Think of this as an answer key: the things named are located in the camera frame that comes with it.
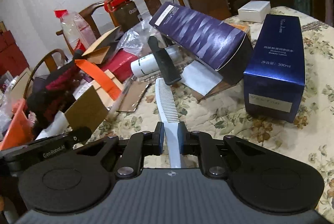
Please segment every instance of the table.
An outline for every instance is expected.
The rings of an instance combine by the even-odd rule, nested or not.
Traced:
[[[315,167],[325,182],[316,210],[334,223],[334,136],[331,139],[334,134],[334,28],[286,7],[273,8],[271,14],[298,16],[302,26],[306,86],[294,122],[253,119],[245,111],[242,81],[199,104],[190,89],[180,83],[173,88],[180,120],[189,131],[208,132],[217,139],[226,134],[236,135]],[[241,22],[238,16],[226,22],[248,24],[252,45],[256,44],[262,24]],[[158,121],[155,87],[151,86],[135,113],[120,114],[112,124],[104,121],[91,141],[107,134],[130,138],[141,130],[153,131]],[[195,167],[196,157],[186,157],[186,163]],[[166,146],[162,156],[146,157],[145,167],[168,168]]]

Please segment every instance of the product label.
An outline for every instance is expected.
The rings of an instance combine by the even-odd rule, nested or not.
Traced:
[[[164,18],[167,16],[167,14],[174,8],[171,4],[166,7],[166,9],[163,11],[163,13],[158,17],[157,21],[154,23],[155,25],[160,25]]]
[[[54,154],[57,154],[58,152],[61,152],[62,150],[65,149],[65,145],[61,145],[58,148],[52,149],[50,151],[48,151],[47,153],[43,153],[43,157],[44,158],[48,158]]]
[[[249,94],[249,103],[290,113],[292,102]]]

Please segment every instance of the brown cardboard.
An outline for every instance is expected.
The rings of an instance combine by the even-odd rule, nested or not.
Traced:
[[[124,86],[123,84],[117,80],[117,78],[109,71],[106,70],[105,74],[112,79],[112,81],[119,87],[120,90],[123,90]],[[113,105],[114,100],[108,95],[106,91],[97,83],[97,81],[92,81],[91,84],[93,85],[94,89],[96,90],[96,93],[100,97],[102,103],[105,107],[110,107]]]
[[[65,112],[65,117],[73,130],[88,127],[91,132],[106,118],[108,110],[103,105],[94,87],[90,87]]]
[[[19,99],[23,98],[24,90],[25,90],[25,87],[28,83],[30,75],[31,75],[31,71],[28,68],[26,68],[20,74],[18,80],[16,81],[16,83],[15,83],[15,85],[14,85],[14,87],[13,87],[11,93],[10,93],[10,96],[11,96],[11,99],[12,99],[13,102],[16,102]],[[29,85],[27,96],[32,91],[32,84],[33,84],[33,82],[31,81],[30,85]]]
[[[134,112],[140,100],[143,98],[149,82],[133,82],[129,88],[129,91],[125,95],[118,111],[120,112]]]
[[[110,44],[116,40],[119,35],[121,27],[115,27],[114,29],[104,33],[100,36],[89,48],[83,53],[83,56],[90,56],[94,51],[101,49],[106,46],[111,46]],[[111,46],[111,51],[114,51],[116,48],[116,43]]]
[[[106,54],[108,53],[109,49],[110,46],[107,46],[93,51],[92,53],[89,54],[87,61],[95,64],[101,64],[103,59],[106,57]]]

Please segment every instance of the clear plastic bag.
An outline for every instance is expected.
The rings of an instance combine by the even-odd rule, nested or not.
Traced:
[[[152,35],[156,36],[159,41],[162,41],[161,35],[153,28],[149,22],[152,16],[144,18],[140,23],[126,31],[117,44],[114,55],[124,49],[128,53],[132,53],[138,57],[143,57],[151,52],[147,44],[148,38]]]
[[[7,87],[6,91],[4,92],[2,99],[0,101],[0,134],[4,131],[5,127],[9,124],[12,120],[12,105],[13,101],[11,99],[10,93],[16,84],[17,80],[19,79],[16,76]]]

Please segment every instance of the purple box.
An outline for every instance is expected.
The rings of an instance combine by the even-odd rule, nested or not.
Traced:
[[[245,32],[190,8],[165,2],[150,24],[213,68],[230,85],[243,78],[252,55]]]

